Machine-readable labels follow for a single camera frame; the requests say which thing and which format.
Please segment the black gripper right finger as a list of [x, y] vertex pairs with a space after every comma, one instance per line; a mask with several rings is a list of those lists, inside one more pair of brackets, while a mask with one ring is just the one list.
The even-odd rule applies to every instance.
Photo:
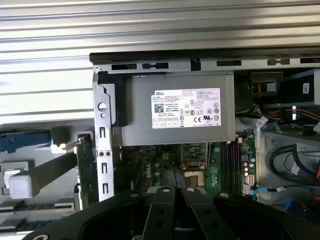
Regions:
[[320, 226], [271, 206], [230, 192], [210, 197], [201, 187], [177, 177], [194, 226], [190, 240], [318, 240]]

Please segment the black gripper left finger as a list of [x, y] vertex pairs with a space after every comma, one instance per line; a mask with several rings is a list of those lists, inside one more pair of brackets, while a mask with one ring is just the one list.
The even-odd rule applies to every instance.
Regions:
[[171, 240], [178, 178], [167, 171], [164, 186], [119, 193], [39, 228], [26, 240]]

